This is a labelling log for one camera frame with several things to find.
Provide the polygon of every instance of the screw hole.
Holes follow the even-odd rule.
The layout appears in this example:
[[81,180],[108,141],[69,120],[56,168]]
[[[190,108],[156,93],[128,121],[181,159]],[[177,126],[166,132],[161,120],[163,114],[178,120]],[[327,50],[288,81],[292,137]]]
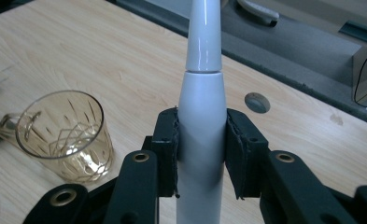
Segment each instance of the screw hole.
[[134,155],[134,161],[142,162],[148,160],[149,156],[146,153],[138,153]]
[[64,206],[75,200],[78,194],[73,189],[61,189],[49,199],[52,206]]
[[291,155],[285,153],[279,153],[276,155],[276,158],[283,162],[294,162],[294,158]]

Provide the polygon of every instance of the wooden table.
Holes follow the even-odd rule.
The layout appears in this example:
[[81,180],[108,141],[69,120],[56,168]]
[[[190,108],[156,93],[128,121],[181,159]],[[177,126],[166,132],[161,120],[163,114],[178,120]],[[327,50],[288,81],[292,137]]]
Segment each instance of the wooden table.
[[[152,135],[158,114],[178,104],[187,39],[102,0],[36,0],[0,15],[0,119],[60,90],[102,104],[119,173],[126,154]],[[327,186],[353,195],[367,185],[367,123],[223,57],[229,108],[270,142],[300,156]],[[249,92],[271,103],[250,111]],[[0,141],[0,223],[21,223],[41,196],[64,182]],[[175,198],[161,199],[161,223],[174,223]],[[262,223],[259,200],[237,201],[224,176],[221,223]]]

